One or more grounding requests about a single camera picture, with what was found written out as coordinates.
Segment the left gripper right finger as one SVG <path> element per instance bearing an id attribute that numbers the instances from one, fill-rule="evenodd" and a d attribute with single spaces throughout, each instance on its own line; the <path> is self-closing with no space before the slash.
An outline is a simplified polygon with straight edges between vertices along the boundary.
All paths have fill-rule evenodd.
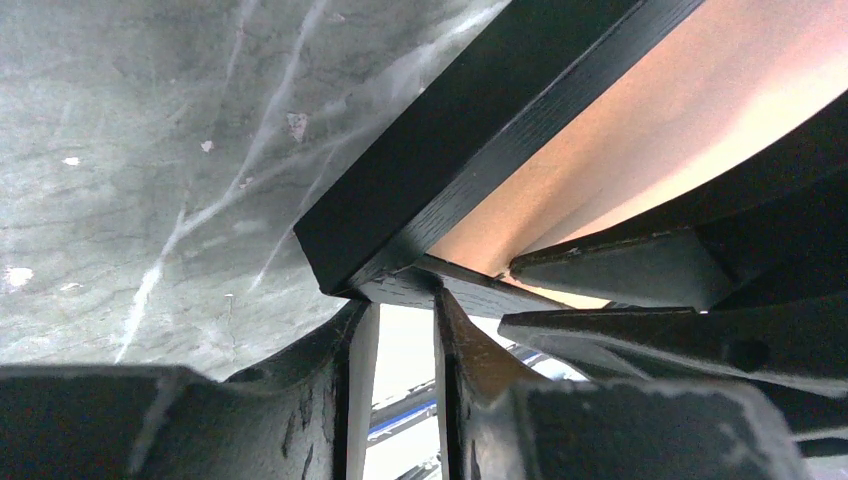
<path id="1" fill-rule="evenodd" d="M 758 390 L 715 381 L 553 381 L 434 298 L 447 479 L 806 479 Z"/>

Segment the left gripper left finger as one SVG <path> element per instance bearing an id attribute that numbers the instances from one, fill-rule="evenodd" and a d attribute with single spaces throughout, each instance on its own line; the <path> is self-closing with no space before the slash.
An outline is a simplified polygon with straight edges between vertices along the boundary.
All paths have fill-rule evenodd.
<path id="1" fill-rule="evenodd" d="M 350 301 L 223 381 L 178 365 L 1 370 L 5 479 L 359 479 L 379 309 Z"/>

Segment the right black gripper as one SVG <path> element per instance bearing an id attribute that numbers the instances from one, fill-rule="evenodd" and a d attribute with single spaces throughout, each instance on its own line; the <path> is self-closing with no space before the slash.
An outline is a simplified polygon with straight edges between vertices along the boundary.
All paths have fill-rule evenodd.
<path id="1" fill-rule="evenodd" d="M 629 373 L 645 378 L 753 379 L 805 456 L 845 455 L 846 97 L 622 229 L 522 254 L 510 273 L 550 290 L 686 308 L 515 313 L 499 334 L 623 351 Z"/>

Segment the brown backing board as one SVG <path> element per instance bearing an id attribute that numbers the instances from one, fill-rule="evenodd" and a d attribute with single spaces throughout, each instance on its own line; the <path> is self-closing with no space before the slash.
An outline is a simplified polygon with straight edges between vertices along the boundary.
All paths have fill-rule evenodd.
<path id="1" fill-rule="evenodd" d="M 671 200 L 847 88 L 847 4 L 706 1 L 430 250 L 511 280 L 510 261 Z"/>

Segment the black picture frame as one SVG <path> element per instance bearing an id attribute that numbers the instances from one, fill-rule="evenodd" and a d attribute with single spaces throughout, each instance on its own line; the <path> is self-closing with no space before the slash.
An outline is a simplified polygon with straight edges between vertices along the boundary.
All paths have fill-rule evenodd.
<path id="1" fill-rule="evenodd" d="M 469 314 L 559 303 L 430 249 L 697 8 L 512 1 L 296 223 L 325 295 Z"/>

